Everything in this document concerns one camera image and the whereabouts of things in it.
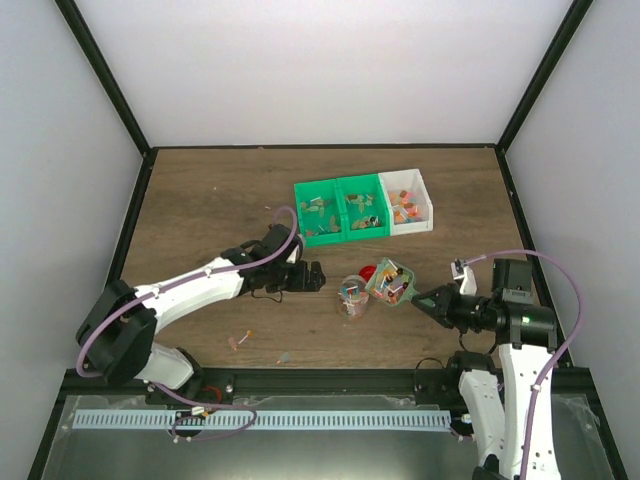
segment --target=red lid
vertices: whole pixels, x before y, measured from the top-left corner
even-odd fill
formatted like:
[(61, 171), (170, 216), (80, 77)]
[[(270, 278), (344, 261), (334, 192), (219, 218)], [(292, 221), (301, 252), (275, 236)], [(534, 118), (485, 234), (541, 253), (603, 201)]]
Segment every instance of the red lid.
[(364, 267), (362, 270), (360, 270), (359, 275), (365, 279), (365, 281), (369, 281), (369, 279), (371, 277), (373, 277), (373, 274), (376, 271), (376, 266), (375, 265), (367, 265), (366, 267)]

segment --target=wooden tabletop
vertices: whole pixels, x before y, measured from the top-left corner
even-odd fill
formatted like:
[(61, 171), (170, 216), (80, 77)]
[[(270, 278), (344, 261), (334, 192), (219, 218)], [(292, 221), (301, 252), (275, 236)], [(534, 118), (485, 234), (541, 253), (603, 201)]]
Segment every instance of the wooden tabletop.
[[(414, 271), (427, 291), (451, 281), (455, 258), (521, 248), (492, 149), (185, 149), (161, 150), (122, 278), (130, 285), (169, 279), (223, 250), (261, 239), (280, 205), (294, 206), (293, 184), (346, 175), (419, 168), (434, 205), (434, 230), (308, 248), (327, 284), (318, 293), (285, 293), (282, 304), (245, 295), (212, 304), (156, 337), (180, 346), (203, 366), (272, 367), (289, 352), (287, 367), (414, 367), (426, 356), (442, 361), (459, 349), (446, 330), (410, 304), (390, 308), (371, 299), (350, 321), (337, 312), (341, 280), (389, 257)], [(491, 262), (474, 266), (487, 294)], [(229, 337), (254, 336), (236, 352)], [(490, 334), (465, 337), (485, 351)]]

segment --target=white plastic bin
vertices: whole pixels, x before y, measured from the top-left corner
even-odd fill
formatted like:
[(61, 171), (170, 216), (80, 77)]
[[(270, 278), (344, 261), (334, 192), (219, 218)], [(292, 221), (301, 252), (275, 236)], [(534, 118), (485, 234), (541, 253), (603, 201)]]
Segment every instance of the white plastic bin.
[[(430, 232), (433, 230), (433, 204), (427, 193), (427, 187), (422, 180), (420, 170), (398, 170), (395, 172), (384, 172), (378, 174), (380, 183), (385, 193), (387, 209), (389, 212), (389, 224), (391, 225), (391, 235), (404, 235), (406, 233)], [(399, 192), (406, 191), (411, 194), (411, 203), (417, 206), (419, 221), (411, 219), (410, 222), (400, 223), (396, 221), (394, 212), (400, 210), (398, 206), (394, 208), (392, 197)]]

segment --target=white wall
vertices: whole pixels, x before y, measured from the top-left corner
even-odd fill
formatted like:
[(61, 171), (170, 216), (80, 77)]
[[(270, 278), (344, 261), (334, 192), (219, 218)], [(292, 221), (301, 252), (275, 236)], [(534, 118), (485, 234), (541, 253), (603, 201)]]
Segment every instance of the white wall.
[(53, 1), (0, 14), (0, 477), (25, 479), (140, 165)]
[[(536, 247), (576, 273), (589, 366), (629, 478), (640, 478), (640, 8), (594, 2), (508, 152)], [(548, 270), (565, 329), (576, 308)]]
[(497, 142), (570, 0), (78, 0), (152, 145)]

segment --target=black metal frame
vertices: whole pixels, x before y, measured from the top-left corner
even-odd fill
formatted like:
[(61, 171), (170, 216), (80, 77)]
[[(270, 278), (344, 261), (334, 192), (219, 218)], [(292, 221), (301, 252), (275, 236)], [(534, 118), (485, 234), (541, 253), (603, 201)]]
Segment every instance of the black metal frame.
[[(513, 142), (519, 129), (522, 127), (528, 113), (540, 95), (544, 85), (558, 63), (562, 53), (568, 46), (573, 34), (576, 32), (581, 20), (584, 18), (593, 0), (574, 0), (569, 8), (562, 24), (551, 42), (544, 58), (542, 59), (535, 75), (525, 91), (516, 111), (509, 121), (504, 134), (497, 145), (494, 144), (403, 144), (403, 145), (264, 145), (264, 148), (493, 148), (500, 167), (505, 187), (509, 194), (513, 214), (525, 248), (534, 250), (531, 232), (522, 210), (522, 206), (516, 193), (515, 185), (506, 161), (506, 151)], [(138, 125), (125, 97), (120, 90), (111, 70), (102, 56), (89, 28), (82, 18), (80, 10), (73, 0), (56, 0), (60, 11), (66, 19), (76, 39), (109, 98), (113, 102), (116, 111), (120, 115), (131, 138), (140, 151), (143, 162), (135, 185), (131, 203), (125, 218), (122, 232), (114, 254), (113, 262), (108, 275), (108, 281), (120, 277), (125, 264), (127, 252), (133, 237), (138, 215), (142, 208), (145, 192), (159, 148), (151, 148), (147, 143), (140, 126)], [(215, 147), (161, 147), (161, 148), (257, 148), (258, 146), (215, 146)], [(537, 258), (531, 258), (534, 265), (534, 283), (540, 298), (540, 303), (553, 307), (553, 301), (547, 282), (544, 277), (540, 262)], [(609, 463), (615, 478), (628, 478), (617, 447), (611, 435), (608, 422), (591, 375), (587, 369), (570, 366), (570, 357), (565, 357), (564, 367), (554, 372), (552, 389), (554, 393), (584, 394), (587, 397), (592, 411), (600, 418), (599, 433), (606, 448)], [(326, 370), (298, 370), (298, 369), (209, 369), (203, 370), (206, 378), (211, 382), (233, 382), (233, 395), (414, 395), (414, 370), (406, 369), (326, 369)], [(446, 379), (441, 370), (420, 370), (421, 385), (426, 385), (425, 391), (415, 393), (418, 403), (438, 404), (441, 408), (462, 410), (465, 408), (461, 399), (451, 396), (436, 395), (433, 392), (443, 390)], [(30, 480), (39, 480), (42, 477), (44, 467), (51, 449), (51, 443), (55, 434), (62, 408), (67, 396), (70, 395), (147, 395), (146, 386), (142, 382), (131, 382), (123, 387), (107, 387), (101, 380), (83, 379), (69, 370), (65, 374), (59, 395), (53, 406), (52, 414), (45, 430), (40, 448), (29, 474)]]

